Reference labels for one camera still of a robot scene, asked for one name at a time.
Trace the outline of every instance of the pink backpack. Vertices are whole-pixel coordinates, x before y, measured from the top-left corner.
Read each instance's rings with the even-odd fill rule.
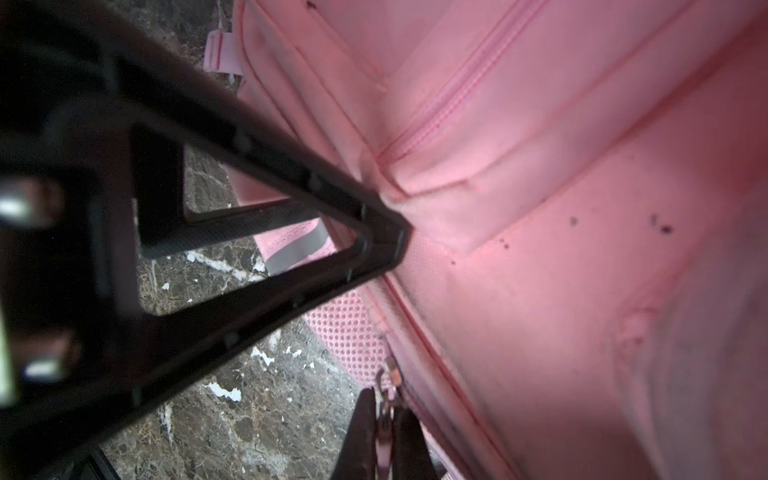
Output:
[[[413,224],[306,321],[362,384],[396,359],[452,475],[765,478],[766,8],[237,0],[206,66]],[[257,236],[270,273],[326,227]]]

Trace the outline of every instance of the black plastic frame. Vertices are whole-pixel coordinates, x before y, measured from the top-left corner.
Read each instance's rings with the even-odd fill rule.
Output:
[[[402,260],[410,226],[372,191],[99,5],[11,2],[3,13],[0,25],[12,25],[0,28],[0,109],[14,117],[0,117],[0,175],[59,179],[80,206],[50,231],[3,227],[16,245],[3,256],[59,262],[64,272],[34,285],[5,282],[6,324],[12,333],[29,330],[15,312],[35,299],[36,311],[73,326],[86,344],[83,365],[70,379],[22,382],[20,403],[0,409],[0,471],[43,475],[56,462],[87,455],[91,445],[286,321]],[[296,203],[190,219],[179,191],[185,144]],[[318,214],[354,229],[355,243],[161,322],[141,309],[138,244],[145,256],[166,255]],[[57,243],[62,238],[65,244]],[[64,268],[82,260],[91,268]],[[0,272],[0,280],[14,272]],[[62,291],[61,282],[88,288]],[[71,307],[57,312],[61,302]]]

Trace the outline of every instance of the black plastic part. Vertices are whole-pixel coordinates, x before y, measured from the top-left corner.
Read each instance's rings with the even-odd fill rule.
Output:
[[[86,456],[286,321],[402,259],[410,226],[373,192],[95,3],[2,4],[0,82],[0,177],[55,180],[67,202],[49,229],[0,226],[5,327],[12,342],[68,329],[82,348],[64,382],[18,379],[20,401],[0,409],[0,472],[44,478]],[[293,202],[190,218],[179,194],[185,145]],[[162,319],[141,309],[138,251],[187,250],[317,215],[354,230],[355,243]]]
[[[375,480],[375,440],[376,394],[373,389],[364,389],[357,397],[330,480]]]
[[[101,449],[94,449],[79,462],[70,463],[45,480],[120,480],[120,476]]]
[[[393,422],[392,480],[438,480],[416,415],[398,407]]]

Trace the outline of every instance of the stone floor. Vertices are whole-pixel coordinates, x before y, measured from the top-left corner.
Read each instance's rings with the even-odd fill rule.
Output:
[[[231,0],[103,0],[166,49],[202,70],[207,33],[230,29]],[[224,88],[239,79],[208,74]],[[195,211],[235,204],[227,175],[206,154],[186,155]],[[142,260],[144,308],[163,314],[264,275],[252,239]],[[123,480],[328,478],[357,385],[301,319],[201,379],[102,448]]]

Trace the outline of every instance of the gray strap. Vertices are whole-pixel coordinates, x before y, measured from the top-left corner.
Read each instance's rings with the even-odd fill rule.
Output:
[[[328,230],[325,224],[323,224],[323,220],[320,220],[317,222],[317,226],[307,235],[288,243],[268,258],[265,262],[266,271],[270,276],[275,276],[288,270],[317,250],[320,250],[326,244],[326,240],[328,240]]]

